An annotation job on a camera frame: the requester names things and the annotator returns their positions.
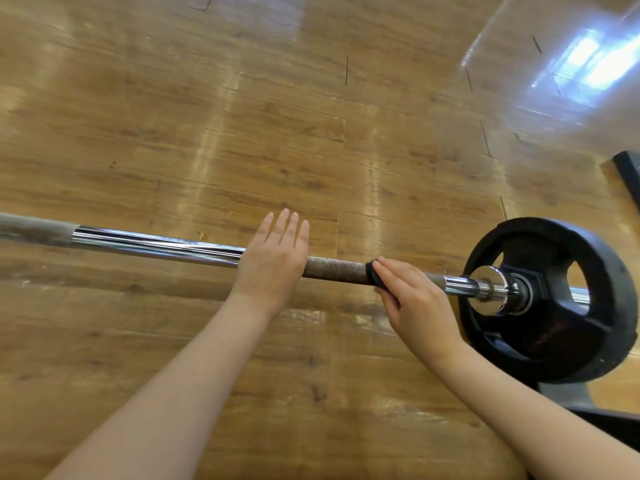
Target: person's right hand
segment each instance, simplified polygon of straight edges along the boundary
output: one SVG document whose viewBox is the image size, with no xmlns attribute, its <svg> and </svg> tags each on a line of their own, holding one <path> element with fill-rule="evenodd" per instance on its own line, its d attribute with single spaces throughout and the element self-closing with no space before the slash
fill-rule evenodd
<svg viewBox="0 0 640 480">
<path fill-rule="evenodd" d="M 391 327 L 423 364 L 430 367 L 459 352 L 465 342 L 443 290 L 402 261 L 381 257 L 373 269 L 393 293 L 376 288 Z"/>
</svg>

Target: person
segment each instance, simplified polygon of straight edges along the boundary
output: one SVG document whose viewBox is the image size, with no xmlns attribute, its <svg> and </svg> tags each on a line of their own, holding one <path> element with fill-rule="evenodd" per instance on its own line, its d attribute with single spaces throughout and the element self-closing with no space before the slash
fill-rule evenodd
<svg viewBox="0 0 640 480">
<path fill-rule="evenodd" d="M 183 480 L 194 476 L 222 408 L 262 334 L 286 306 L 308 256 L 309 224 L 269 214 L 237 280 L 204 329 L 94 431 L 49 480 Z M 380 257 L 389 322 L 411 352 L 539 479 L 640 478 L 640 454 L 524 386 L 475 352 L 449 300 L 420 270 Z"/>
</svg>

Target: finger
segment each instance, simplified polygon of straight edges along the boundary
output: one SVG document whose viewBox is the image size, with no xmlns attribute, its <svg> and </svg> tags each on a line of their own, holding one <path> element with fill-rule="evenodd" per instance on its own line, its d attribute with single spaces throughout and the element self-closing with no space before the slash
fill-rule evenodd
<svg viewBox="0 0 640 480">
<path fill-rule="evenodd" d="M 258 230 L 255 232 L 253 239 L 249 243 L 249 246 L 252 244 L 261 244 L 262 242 L 267 240 L 267 236 L 269 235 L 269 227 L 271 227 L 271 222 L 273 220 L 273 212 L 269 212 L 267 217 L 262 220 L 262 224 L 258 227 Z"/>
<path fill-rule="evenodd" d="M 296 238 L 296 247 L 301 246 L 308 254 L 309 250 L 309 221 L 302 221 L 300 225 L 300 231 L 298 233 L 298 237 Z"/>
<path fill-rule="evenodd" d="M 294 212 L 289 220 L 286 231 L 282 235 L 281 244 L 288 248 L 293 248 L 296 243 L 296 233 L 298 231 L 298 213 Z"/>
<path fill-rule="evenodd" d="M 391 291 L 391 293 L 393 293 L 401 302 L 406 293 L 412 290 L 411 286 L 392 273 L 391 270 L 380 263 L 380 261 L 373 261 L 373 269 L 379 275 L 385 286 L 387 286 L 387 289 Z"/>
<path fill-rule="evenodd" d="M 267 237 L 267 242 L 275 242 L 276 244 L 280 242 L 287 218 L 289 218 L 289 209 L 284 209 L 278 216 L 278 220 L 273 226 L 273 229 L 271 229 L 271 233 Z"/>
<path fill-rule="evenodd" d="M 425 283 L 428 284 L 427 277 L 423 272 L 416 268 L 416 266 L 382 256 L 380 256 L 378 260 L 382 265 L 388 268 L 398 278 L 402 279 L 402 281 L 409 284 L 412 288 L 419 288 L 421 285 L 424 286 Z"/>
<path fill-rule="evenodd" d="M 376 293 L 378 293 L 380 298 L 382 298 L 382 304 L 385 306 L 385 310 L 387 311 L 389 322 L 391 322 L 391 325 L 395 328 L 396 323 L 400 319 L 400 307 L 398 306 L 396 297 L 382 288 L 376 288 Z"/>
</svg>

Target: weight plate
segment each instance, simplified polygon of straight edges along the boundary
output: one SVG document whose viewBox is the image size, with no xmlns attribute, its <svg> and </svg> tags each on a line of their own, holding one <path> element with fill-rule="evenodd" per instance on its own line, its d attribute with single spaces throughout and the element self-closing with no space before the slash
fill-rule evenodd
<svg viewBox="0 0 640 480">
<path fill-rule="evenodd" d="M 526 313 L 485 317 L 460 298 L 467 336 L 480 354 L 522 381 L 583 382 L 617 367 L 636 341 L 636 288 L 621 259 L 580 227 L 539 217 L 505 221 L 476 245 L 468 276 L 503 253 L 501 268 L 526 276 L 534 302 Z M 567 282 L 580 265 L 591 304 L 576 304 Z"/>
</svg>

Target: shiny floor surface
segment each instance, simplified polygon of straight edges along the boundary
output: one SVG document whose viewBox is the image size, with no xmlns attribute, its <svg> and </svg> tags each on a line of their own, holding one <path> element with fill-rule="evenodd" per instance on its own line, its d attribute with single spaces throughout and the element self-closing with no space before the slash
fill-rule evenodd
<svg viewBox="0 0 640 480">
<path fill-rule="evenodd" d="M 637 0 L 0 0 L 0 211 L 460 273 L 517 216 L 640 283 Z M 41 478 L 203 327 L 234 272 L 0 243 L 0 477 Z M 580 284 L 579 272 L 571 274 Z M 640 413 L 640 349 L 591 384 Z M 366 287 L 302 282 L 197 478 L 523 479 Z"/>
</svg>

